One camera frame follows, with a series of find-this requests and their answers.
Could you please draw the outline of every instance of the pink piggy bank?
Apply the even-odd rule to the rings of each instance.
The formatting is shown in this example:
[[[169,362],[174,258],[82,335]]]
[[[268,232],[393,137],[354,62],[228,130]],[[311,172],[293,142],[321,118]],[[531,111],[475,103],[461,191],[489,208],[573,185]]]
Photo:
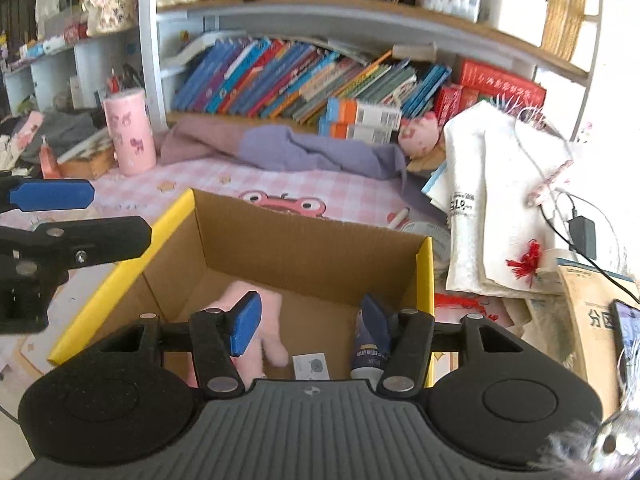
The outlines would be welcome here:
[[[409,158],[420,158],[435,147],[439,137],[440,129],[436,114],[427,112],[424,117],[402,120],[398,144]]]

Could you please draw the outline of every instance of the black power adapter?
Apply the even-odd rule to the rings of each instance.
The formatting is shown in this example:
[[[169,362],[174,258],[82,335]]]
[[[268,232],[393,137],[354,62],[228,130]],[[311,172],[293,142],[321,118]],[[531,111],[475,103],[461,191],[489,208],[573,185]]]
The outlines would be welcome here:
[[[574,216],[568,221],[568,225],[577,253],[596,260],[596,224],[593,220],[584,216]]]

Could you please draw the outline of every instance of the cardboard box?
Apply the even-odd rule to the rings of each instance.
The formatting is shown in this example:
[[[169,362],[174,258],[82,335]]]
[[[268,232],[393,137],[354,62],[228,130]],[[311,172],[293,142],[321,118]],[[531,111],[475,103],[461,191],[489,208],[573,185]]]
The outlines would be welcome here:
[[[324,352],[331,378],[347,379],[363,295],[433,313],[432,269],[430,238],[188,190],[153,225],[145,254],[107,277],[49,360],[60,364],[145,312],[185,321],[241,278],[282,294],[280,336],[290,355]],[[167,357],[184,377],[188,355]],[[291,364],[265,370],[294,378]]]

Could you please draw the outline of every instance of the pink tumbler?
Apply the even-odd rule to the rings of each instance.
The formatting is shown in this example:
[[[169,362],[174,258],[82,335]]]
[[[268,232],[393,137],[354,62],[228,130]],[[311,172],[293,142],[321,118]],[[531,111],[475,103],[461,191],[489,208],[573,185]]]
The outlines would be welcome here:
[[[145,91],[125,90],[102,102],[120,171],[135,175],[156,165],[156,147],[145,112]]]

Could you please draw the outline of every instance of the pink plush pig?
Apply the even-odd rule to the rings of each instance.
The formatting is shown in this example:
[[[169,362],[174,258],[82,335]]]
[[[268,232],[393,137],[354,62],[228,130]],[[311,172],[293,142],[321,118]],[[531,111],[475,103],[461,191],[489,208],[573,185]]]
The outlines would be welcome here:
[[[244,354],[238,358],[231,358],[238,369],[244,386],[247,388],[254,379],[264,377],[264,372],[262,371],[263,351],[267,359],[274,366],[286,366],[289,362],[287,349],[284,348],[280,342],[280,306],[282,305],[282,296],[277,292],[267,290],[261,286],[251,285],[246,282],[233,282],[227,287],[222,298],[206,307],[221,308],[228,312],[251,290],[255,290],[260,294],[260,300],[262,301],[260,324]],[[186,382],[193,388],[198,385],[191,360],[189,361],[189,371]]]
[[[436,114],[427,112],[424,117],[402,120],[398,144],[404,154],[413,160],[427,155],[438,143],[439,137]]]

